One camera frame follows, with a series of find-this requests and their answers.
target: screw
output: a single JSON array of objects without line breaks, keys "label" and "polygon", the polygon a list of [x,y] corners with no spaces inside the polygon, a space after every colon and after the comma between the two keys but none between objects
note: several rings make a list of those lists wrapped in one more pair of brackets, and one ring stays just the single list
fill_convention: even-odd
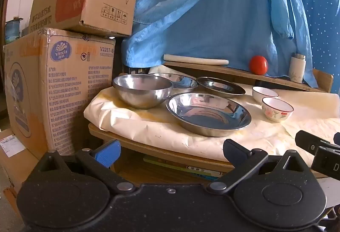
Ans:
[{"label": "screw", "polygon": [[215,181],[209,184],[209,187],[214,191],[223,191],[227,188],[227,185],[220,181]]},{"label": "screw", "polygon": [[169,194],[175,194],[176,193],[176,190],[174,188],[167,188],[167,192]]},{"label": "screw", "polygon": [[133,184],[130,182],[120,182],[117,184],[117,189],[120,191],[130,191],[133,187]]}]

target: metal basin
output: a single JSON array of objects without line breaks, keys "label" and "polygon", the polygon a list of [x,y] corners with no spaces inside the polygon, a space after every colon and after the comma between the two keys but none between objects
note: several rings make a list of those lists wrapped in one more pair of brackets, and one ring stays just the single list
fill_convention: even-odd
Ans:
[{"label": "metal basin", "polygon": [[203,86],[207,92],[220,97],[233,98],[245,94],[245,90],[242,87],[225,80],[199,77],[197,78],[197,82]]},{"label": "metal basin", "polygon": [[154,73],[152,75],[172,81],[173,90],[171,91],[171,95],[193,92],[199,86],[194,79],[179,74]]},{"label": "metal basin", "polygon": [[147,74],[116,77],[112,82],[119,97],[137,109],[149,109],[164,102],[172,91],[172,82]]},{"label": "metal basin", "polygon": [[170,97],[167,109],[185,129],[204,136],[227,136],[231,130],[244,128],[252,117],[238,103],[205,93],[181,93]]}]

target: thermos lid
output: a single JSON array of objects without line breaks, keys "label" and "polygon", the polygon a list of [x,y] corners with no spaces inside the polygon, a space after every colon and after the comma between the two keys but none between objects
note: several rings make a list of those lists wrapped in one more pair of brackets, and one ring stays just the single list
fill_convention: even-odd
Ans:
[{"label": "thermos lid", "polygon": [[295,57],[297,59],[301,59],[301,60],[306,60],[306,56],[305,55],[298,54],[298,53],[294,53],[293,57]]}]

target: floral ceramic bowl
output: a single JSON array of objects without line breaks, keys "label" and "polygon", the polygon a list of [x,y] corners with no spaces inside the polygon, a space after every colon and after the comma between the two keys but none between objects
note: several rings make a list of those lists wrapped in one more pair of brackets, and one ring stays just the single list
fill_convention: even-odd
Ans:
[{"label": "floral ceramic bowl", "polygon": [[294,108],[280,99],[265,97],[262,99],[262,111],[269,120],[282,122],[293,114]]}]

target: crumpled paper table cover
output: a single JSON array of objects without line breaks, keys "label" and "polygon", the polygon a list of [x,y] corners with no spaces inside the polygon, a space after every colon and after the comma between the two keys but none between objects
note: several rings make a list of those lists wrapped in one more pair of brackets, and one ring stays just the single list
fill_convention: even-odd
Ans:
[{"label": "crumpled paper table cover", "polygon": [[[155,72],[179,73],[164,66]],[[246,94],[231,100],[243,105],[252,115],[249,126],[231,131],[225,137],[206,137],[182,128],[166,109],[165,103],[148,110],[134,109],[121,101],[114,87],[102,90],[87,106],[84,116],[98,128],[125,138],[174,152],[227,161],[223,142],[232,139],[247,149],[261,148],[269,155],[297,150],[308,166],[313,156],[295,145],[295,135],[305,130],[332,143],[340,132],[340,101],[337,94],[275,90],[294,107],[293,115],[276,123],[268,120],[252,97],[252,86],[239,84]]]}]

